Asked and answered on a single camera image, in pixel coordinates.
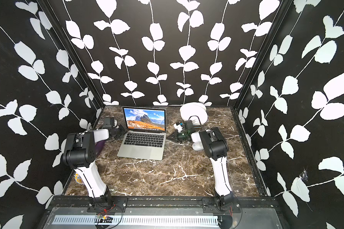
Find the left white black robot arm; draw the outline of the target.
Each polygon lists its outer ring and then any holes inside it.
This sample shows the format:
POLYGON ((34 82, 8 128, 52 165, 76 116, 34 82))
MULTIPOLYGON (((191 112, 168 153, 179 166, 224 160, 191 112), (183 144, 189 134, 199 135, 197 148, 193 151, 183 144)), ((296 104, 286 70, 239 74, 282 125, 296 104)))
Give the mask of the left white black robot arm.
POLYGON ((101 153, 106 141, 117 140, 126 129, 114 117, 106 117, 100 129, 81 133, 69 133, 63 163, 80 176, 88 190, 90 205, 94 208, 110 209, 114 205, 109 188, 103 182, 96 166, 96 157, 101 153))

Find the silver laptop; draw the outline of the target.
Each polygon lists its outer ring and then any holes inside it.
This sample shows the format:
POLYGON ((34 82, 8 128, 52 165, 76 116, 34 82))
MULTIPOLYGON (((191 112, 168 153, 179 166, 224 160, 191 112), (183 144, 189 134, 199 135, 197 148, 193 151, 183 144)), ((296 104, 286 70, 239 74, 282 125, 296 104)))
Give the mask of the silver laptop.
POLYGON ((167 137, 166 110, 159 108, 122 108, 127 132, 118 157, 161 161, 167 137))

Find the white wireless mouse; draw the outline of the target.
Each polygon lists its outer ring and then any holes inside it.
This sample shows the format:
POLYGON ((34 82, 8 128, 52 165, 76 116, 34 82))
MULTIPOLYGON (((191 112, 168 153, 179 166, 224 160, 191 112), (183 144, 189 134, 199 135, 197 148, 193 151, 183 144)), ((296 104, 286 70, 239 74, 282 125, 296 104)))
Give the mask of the white wireless mouse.
POLYGON ((201 151, 204 149, 203 144, 201 142, 193 143, 192 147, 193 147, 193 150, 195 151, 201 151))

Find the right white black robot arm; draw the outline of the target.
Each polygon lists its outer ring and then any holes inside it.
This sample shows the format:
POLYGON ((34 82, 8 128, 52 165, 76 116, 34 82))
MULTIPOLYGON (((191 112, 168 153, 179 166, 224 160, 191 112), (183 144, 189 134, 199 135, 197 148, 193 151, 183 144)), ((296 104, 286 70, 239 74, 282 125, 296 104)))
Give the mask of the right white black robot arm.
POLYGON ((195 151, 203 150, 210 159, 215 178, 215 205, 218 211, 229 210, 234 205, 235 196, 229 183, 227 171, 228 144, 219 128, 198 131, 193 121, 187 120, 173 125, 174 132, 167 139, 182 143, 193 142, 195 151))

